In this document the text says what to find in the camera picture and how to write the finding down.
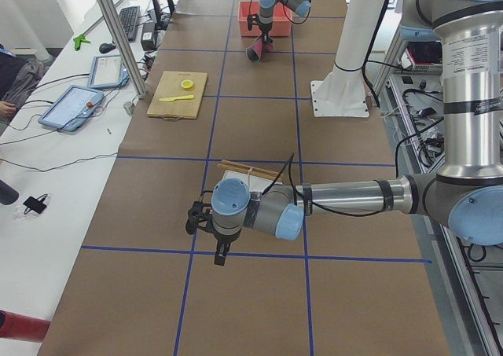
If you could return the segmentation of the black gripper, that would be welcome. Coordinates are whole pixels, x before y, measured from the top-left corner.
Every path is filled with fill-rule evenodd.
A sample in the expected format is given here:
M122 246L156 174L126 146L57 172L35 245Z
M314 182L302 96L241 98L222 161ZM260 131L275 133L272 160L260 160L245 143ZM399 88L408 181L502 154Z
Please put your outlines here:
M217 240L214 264L216 266L224 266L230 245L239 238L241 227L225 228L217 224L213 224L212 226L214 238Z
M257 24L261 31L261 38L263 39L263 49L273 49L273 40L269 37L269 33L273 26L273 17L258 16Z

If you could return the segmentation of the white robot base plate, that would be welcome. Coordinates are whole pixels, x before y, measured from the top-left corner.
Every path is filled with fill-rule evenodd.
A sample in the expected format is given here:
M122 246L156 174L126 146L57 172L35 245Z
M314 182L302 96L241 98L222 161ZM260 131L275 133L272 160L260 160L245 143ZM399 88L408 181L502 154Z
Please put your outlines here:
M364 64L388 3L389 0L350 0L333 69L322 81L310 83L316 117L369 117Z

